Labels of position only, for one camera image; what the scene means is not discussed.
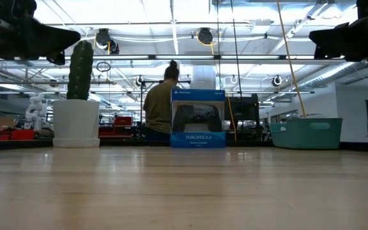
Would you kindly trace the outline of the green cactus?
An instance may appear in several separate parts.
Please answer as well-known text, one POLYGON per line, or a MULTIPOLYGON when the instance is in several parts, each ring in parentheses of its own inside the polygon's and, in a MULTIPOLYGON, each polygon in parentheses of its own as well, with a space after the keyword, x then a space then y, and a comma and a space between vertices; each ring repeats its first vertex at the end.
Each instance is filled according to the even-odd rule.
POLYGON ((68 75, 67 100, 87 100, 91 85, 93 47, 88 41, 80 41, 73 49, 68 75))

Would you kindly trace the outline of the teal plastic bin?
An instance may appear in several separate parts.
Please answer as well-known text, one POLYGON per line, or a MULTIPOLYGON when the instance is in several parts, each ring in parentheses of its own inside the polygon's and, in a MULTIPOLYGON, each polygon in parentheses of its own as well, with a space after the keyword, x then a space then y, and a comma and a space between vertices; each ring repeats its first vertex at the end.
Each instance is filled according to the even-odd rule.
POLYGON ((295 150, 336 150, 341 129, 342 118, 293 118, 270 123, 274 146, 295 150))

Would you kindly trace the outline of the black aluminium table frame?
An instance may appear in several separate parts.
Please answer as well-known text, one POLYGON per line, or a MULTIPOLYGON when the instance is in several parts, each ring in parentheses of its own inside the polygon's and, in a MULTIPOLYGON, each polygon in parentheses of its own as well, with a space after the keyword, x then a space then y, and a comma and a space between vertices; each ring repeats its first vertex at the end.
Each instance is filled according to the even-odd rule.
MULTIPOLYGON (((170 146, 166 141, 145 141, 145 140, 101 140, 100 146, 170 146)), ((0 141, 0 150, 47 148, 53 147, 51 140, 30 140, 30 141, 0 141)), ((274 147, 272 142, 252 142, 252 141, 227 141, 226 147, 246 148, 246 147, 274 147)), ((341 142, 339 150, 368 151, 368 142, 341 142)))

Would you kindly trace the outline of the red toolbox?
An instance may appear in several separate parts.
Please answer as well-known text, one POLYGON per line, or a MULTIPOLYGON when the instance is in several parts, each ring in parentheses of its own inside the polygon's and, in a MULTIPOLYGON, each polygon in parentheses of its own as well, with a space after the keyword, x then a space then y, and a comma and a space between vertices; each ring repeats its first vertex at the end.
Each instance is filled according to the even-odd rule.
POLYGON ((133 124, 133 119, 131 116, 118 116, 114 119, 113 125, 115 127, 130 127, 133 124))

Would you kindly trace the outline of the red crate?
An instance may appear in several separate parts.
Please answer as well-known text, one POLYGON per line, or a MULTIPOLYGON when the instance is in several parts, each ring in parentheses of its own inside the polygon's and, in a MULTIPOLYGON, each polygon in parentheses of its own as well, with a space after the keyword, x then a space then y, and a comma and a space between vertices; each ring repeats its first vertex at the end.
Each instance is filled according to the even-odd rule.
POLYGON ((34 138, 34 130, 13 130, 10 135, 10 139, 14 141, 28 141, 34 138))

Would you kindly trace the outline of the person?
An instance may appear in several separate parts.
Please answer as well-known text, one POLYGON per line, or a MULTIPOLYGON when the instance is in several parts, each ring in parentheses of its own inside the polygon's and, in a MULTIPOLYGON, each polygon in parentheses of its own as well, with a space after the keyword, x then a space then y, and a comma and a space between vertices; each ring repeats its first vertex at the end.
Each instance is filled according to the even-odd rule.
POLYGON ((180 70, 171 60, 164 72, 164 81, 151 88, 145 98, 146 139, 169 141, 171 129, 171 91, 177 88, 180 70))

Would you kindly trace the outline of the black cabinet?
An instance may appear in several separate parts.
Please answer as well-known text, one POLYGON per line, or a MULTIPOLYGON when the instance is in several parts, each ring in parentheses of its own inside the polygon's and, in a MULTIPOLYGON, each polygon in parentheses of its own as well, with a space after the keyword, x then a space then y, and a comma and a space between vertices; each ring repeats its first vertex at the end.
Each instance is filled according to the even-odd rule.
POLYGON ((227 96, 224 116, 226 133, 230 140, 260 141, 262 131, 257 94, 227 96))

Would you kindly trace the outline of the white hexagonal plant pot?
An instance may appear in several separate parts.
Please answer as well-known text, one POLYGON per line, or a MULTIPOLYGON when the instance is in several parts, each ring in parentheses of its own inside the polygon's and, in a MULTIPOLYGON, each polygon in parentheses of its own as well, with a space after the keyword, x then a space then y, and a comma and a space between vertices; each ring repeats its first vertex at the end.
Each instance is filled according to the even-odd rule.
POLYGON ((56 100, 53 102, 56 148, 99 147, 99 102, 88 100, 56 100))

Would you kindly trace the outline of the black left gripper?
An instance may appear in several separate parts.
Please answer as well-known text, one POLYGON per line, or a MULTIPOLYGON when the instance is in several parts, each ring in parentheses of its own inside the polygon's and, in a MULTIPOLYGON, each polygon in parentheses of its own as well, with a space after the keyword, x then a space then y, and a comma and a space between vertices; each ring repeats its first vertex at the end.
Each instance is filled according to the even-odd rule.
POLYGON ((45 57, 55 65, 65 64, 65 50, 78 42, 81 35, 76 31, 46 26, 37 21, 27 24, 27 50, 21 33, 21 19, 34 19, 24 14, 8 23, 0 19, 0 58, 7 60, 33 60, 45 57))

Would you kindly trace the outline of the white robot figure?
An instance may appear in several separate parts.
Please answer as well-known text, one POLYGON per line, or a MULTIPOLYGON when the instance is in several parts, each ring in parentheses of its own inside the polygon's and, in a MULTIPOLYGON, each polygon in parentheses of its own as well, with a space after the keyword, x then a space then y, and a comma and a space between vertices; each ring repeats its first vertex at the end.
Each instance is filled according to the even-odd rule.
POLYGON ((26 109, 25 117, 28 124, 33 124, 35 131, 42 129, 42 118, 46 117, 47 106, 42 103, 45 95, 43 93, 33 93, 29 98, 29 106, 26 109))

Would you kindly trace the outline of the blue DualShock controller box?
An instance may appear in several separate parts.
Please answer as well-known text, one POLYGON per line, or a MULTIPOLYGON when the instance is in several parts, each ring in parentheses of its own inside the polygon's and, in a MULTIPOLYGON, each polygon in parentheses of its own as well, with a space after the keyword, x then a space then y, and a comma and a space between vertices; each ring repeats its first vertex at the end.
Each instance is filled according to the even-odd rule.
POLYGON ((171 134, 173 148, 223 148, 225 91, 173 89, 171 134))

